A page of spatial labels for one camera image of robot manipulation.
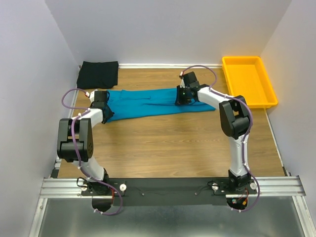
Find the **blue t shirt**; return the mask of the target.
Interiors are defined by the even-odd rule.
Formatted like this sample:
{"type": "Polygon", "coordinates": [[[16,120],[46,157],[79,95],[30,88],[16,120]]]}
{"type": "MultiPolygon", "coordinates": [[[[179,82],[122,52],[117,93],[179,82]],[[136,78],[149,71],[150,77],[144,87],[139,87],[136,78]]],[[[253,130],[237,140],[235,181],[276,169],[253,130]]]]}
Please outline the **blue t shirt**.
{"type": "Polygon", "coordinates": [[[114,115],[108,122],[216,110],[214,107],[201,102],[175,105],[175,88],[136,91],[109,90],[109,95],[108,106],[114,115]]]}

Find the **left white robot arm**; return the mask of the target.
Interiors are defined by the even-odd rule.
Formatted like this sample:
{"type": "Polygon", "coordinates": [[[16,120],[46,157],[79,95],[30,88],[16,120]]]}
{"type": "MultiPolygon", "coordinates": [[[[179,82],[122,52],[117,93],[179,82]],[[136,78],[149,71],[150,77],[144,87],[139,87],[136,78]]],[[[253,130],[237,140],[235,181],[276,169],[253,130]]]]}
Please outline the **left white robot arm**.
{"type": "Polygon", "coordinates": [[[98,124],[105,124],[113,117],[114,112],[108,106],[110,93],[95,90],[85,92],[91,104],[82,108],[72,118],[62,118],[59,121],[57,137],[57,155],[68,163],[75,165],[85,176],[82,188],[86,188],[99,195],[115,194],[110,185],[108,173],[94,157],[94,143],[92,129],[98,124]]]}

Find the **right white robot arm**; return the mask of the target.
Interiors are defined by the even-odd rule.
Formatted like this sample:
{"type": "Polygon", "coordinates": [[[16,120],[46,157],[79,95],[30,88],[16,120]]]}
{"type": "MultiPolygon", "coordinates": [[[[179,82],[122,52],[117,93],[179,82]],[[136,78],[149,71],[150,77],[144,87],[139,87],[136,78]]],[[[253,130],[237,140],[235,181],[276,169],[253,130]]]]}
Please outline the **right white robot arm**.
{"type": "Polygon", "coordinates": [[[239,193],[251,181],[247,162],[247,141],[253,124],[251,111],[243,96],[233,97],[220,93],[207,84],[200,84],[194,72],[179,75],[176,105],[186,105],[192,100],[208,104],[219,110],[220,125],[229,138],[231,165],[228,170],[228,190],[239,193]]]}

